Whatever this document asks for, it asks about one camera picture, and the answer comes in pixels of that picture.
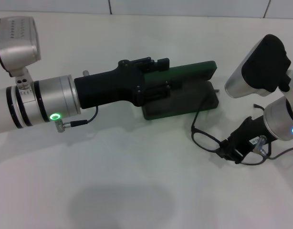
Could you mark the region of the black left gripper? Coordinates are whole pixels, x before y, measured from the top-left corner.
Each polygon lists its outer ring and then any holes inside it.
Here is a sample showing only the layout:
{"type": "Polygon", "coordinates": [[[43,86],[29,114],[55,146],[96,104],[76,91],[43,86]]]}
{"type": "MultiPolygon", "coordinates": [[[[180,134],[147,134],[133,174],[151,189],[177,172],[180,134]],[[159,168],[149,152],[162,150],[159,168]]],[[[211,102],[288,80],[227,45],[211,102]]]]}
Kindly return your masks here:
{"type": "Polygon", "coordinates": [[[87,109],[128,101],[141,107],[145,101],[168,98],[181,88],[181,82],[164,82],[146,89],[144,77],[145,73],[166,70],[169,70],[169,58],[154,61],[151,57],[146,57],[134,61],[121,60],[112,71],[75,78],[80,106],[87,109]]]}

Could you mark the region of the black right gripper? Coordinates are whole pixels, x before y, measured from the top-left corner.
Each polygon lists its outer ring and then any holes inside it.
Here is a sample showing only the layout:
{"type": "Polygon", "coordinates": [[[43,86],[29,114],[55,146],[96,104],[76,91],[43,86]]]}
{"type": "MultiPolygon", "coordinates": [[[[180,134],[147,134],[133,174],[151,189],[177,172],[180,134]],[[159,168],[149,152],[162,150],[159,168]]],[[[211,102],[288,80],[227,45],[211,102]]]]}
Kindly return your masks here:
{"type": "Polygon", "coordinates": [[[219,156],[229,161],[240,164],[244,158],[253,151],[256,143],[251,140],[266,137],[265,144],[269,144],[269,152],[272,152],[272,135],[265,126],[263,116],[252,119],[246,118],[242,124],[231,133],[231,135],[219,143],[219,156]]]}

